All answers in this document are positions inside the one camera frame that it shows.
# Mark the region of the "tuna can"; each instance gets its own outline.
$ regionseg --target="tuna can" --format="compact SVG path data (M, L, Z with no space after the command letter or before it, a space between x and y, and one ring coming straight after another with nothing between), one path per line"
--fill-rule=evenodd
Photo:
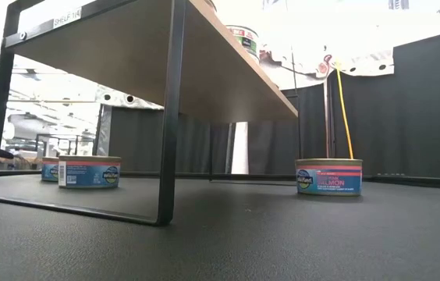
M59 187L118 187L120 157L59 156Z
M258 45L258 34L248 27L227 25L230 32L237 41L251 55L255 62L260 63L260 46Z
M362 160L296 160L296 188L299 194L360 196Z
M57 182L59 180L59 159L43 157L41 180Z

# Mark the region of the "blue can label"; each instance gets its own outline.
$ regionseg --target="blue can label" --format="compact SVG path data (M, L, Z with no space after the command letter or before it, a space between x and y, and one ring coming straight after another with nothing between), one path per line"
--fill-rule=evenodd
M61 187L117 187L119 163L59 162Z
M48 181L59 180L59 166L57 162L43 162L41 179Z
M360 166L299 166L296 170L298 193L360 194Z

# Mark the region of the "black floor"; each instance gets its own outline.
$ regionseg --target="black floor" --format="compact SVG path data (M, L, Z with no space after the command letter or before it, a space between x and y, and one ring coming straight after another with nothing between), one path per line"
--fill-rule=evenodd
M0 177L0 195L153 215L157 180L60 190ZM363 197L177 180L165 228L0 204L0 280L440 280L440 189Z

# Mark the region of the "can label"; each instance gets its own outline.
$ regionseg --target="can label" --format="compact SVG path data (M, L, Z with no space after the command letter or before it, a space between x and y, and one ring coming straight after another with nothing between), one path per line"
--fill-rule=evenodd
M57 162L43 162L41 167L41 179L48 181L59 180L59 166Z
M61 187L117 187L120 163L59 162Z
M360 194L362 167L347 165L302 165L296 169L298 193Z
M255 33L241 27L229 27L229 30L247 52L259 58L259 47L257 45L258 36Z

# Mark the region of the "black backdrop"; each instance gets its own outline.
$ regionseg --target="black backdrop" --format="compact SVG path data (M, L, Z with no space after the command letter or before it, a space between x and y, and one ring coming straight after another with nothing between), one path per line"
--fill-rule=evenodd
M159 172L163 111L112 108L109 154L122 157L122 170ZM213 171L224 173L228 125L214 125ZM176 171L207 173L209 124L180 115L177 136Z
M440 36L394 48L393 55L394 75L343 77L354 153L368 175L440 178ZM333 107L336 157L343 158L348 151L338 98Z
M301 155L326 158L324 87L317 85L283 91L300 112ZM295 173L298 159L298 121L264 121L248 124L248 162L250 174Z
M355 158L364 160L368 176L440 178L440 36L396 47L393 55L394 75L342 75ZM335 73L329 81L335 157L348 158ZM298 90L304 158L325 157L322 91ZM249 132L251 173L294 173L295 123L251 123Z
M354 154L364 160L366 176L440 178L440 36L396 47L393 54L394 75L342 76ZM329 85L335 129L331 149L336 158L347 158L335 74ZM304 158L326 157L323 89L322 85L298 89ZM284 94L298 106L294 91ZM124 158L125 170L158 171L162 113L116 108L113 115L110 154L133 156ZM223 173L228 126L215 131L214 171ZM251 174L294 174L296 120L250 123L248 132ZM208 141L208 124L181 116L177 172L207 172Z

